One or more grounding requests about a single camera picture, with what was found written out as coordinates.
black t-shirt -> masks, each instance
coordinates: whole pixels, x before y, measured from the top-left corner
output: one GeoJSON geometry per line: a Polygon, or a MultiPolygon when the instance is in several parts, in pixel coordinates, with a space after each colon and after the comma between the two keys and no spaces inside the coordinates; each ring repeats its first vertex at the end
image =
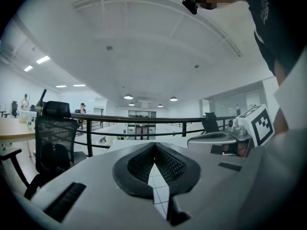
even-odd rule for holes
{"type": "Polygon", "coordinates": [[[288,74],[307,45],[305,0],[247,0],[255,39],[274,74],[275,59],[288,74]]]}

table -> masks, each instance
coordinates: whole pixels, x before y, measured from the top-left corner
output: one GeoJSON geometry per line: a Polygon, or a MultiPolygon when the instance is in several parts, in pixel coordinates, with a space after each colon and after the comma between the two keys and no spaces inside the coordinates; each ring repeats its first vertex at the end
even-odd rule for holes
{"type": "Polygon", "coordinates": [[[35,139],[34,125],[28,127],[26,123],[20,123],[17,118],[0,118],[0,144],[26,141],[29,157],[31,157],[28,142],[31,139],[35,139]]]}

chair seat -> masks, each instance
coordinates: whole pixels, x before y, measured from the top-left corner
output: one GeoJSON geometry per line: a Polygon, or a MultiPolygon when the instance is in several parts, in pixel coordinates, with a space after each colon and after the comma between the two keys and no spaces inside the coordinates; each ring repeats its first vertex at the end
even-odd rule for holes
{"type": "Polygon", "coordinates": [[[74,164],[76,165],[77,163],[80,163],[82,160],[86,159],[86,155],[82,151],[77,151],[74,153],[73,161],[74,164]]]}

shirt logo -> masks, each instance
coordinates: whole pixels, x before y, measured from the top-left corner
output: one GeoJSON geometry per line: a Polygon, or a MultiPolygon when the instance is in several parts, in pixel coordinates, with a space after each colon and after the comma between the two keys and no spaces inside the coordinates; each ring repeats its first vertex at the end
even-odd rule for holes
{"type": "Polygon", "coordinates": [[[262,10],[261,10],[261,19],[263,24],[268,20],[269,15],[269,1],[268,0],[261,0],[262,10]]]}

curved ceiling rail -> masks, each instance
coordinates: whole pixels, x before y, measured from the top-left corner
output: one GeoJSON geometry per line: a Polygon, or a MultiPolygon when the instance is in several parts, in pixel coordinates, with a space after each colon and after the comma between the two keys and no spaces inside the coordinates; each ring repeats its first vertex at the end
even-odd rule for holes
{"type": "Polygon", "coordinates": [[[139,3],[147,3],[151,5],[157,5],[164,8],[172,9],[178,13],[183,14],[184,16],[189,17],[192,20],[197,21],[198,23],[205,26],[208,30],[210,30],[213,34],[221,38],[222,42],[225,42],[232,51],[235,52],[236,55],[239,57],[242,56],[241,51],[232,41],[232,39],[217,25],[213,22],[209,21],[207,18],[201,16],[200,14],[197,15],[190,15],[187,13],[184,6],[181,3],[175,2],[173,0],[79,0],[72,4],[73,8],[76,10],[82,10],[86,7],[92,6],[94,4],[106,4],[106,3],[113,3],[113,2],[139,2],[139,3]]]}

